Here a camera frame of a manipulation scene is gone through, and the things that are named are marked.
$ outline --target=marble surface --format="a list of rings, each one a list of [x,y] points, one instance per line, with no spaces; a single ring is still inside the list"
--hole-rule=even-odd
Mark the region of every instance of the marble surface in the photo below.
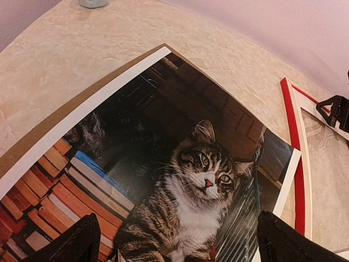
[[[280,80],[328,98],[303,74],[223,25],[152,0],[85,9],[63,0],[0,53],[0,156],[46,116],[140,54],[167,43],[287,142]],[[291,191],[282,218],[294,221]]]
[[[345,249],[349,247],[349,147],[313,115],[306,111],[302,115],[312,172],[312,240],[331,251]]]

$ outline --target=brown cardboard edge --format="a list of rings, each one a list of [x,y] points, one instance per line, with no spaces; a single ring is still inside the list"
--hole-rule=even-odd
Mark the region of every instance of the brown cardboard edge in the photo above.
[[[24,156],[24,154],[32,148],[48,131],[55,127],[61,120],[74,111],[79,105],[87,100],[94,93],[99,91],[102,87],[114,80],[117,76],[139,63],[149,55],[155,53],[162,47],[168,47],[166,44],[161,44],[150,51],[138,56],[132,61],[126,63],[115,71],[109,73],[102,79],[98,80],[93,85],[82,91],[80,94],[73,97],[66,102],[39,124],[37,124],[32,130],[24,135],[17,143],[15,143],[10,149],[8,149],[4,155],[0,157],[0,179]]]

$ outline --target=black object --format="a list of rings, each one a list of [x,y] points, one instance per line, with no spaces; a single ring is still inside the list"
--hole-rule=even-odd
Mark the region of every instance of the black object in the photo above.
[[[258,217],[257,239],[262,262],[349,262],[311,242],[268,211]]]
[[[97,262],[99,244],[100,228],[96,215],[86,215],[22,262]]]
[[[330,114],[328,115],[323,106],[332,105]],[[333,96],[316,105],[316,110],[322,115],[330,127],[335,127],[337,121],[339,129],[349,133],[349,99],[342,96]]]

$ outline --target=gray round base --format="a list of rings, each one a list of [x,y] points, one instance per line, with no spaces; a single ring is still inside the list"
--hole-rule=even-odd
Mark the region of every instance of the gray round base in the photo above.
[[[98,8],[107,4],[108,0],[79,0],[79,4],[86,8]]]

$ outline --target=cat photo print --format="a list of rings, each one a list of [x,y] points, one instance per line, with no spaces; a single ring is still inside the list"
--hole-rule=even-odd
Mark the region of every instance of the cat photo print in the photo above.
[[[16,169],[0,257],[95,213],[101,262],[252,261],[258,215],[281,214],[300,154],[232,95],[165,46],[115,74]]]

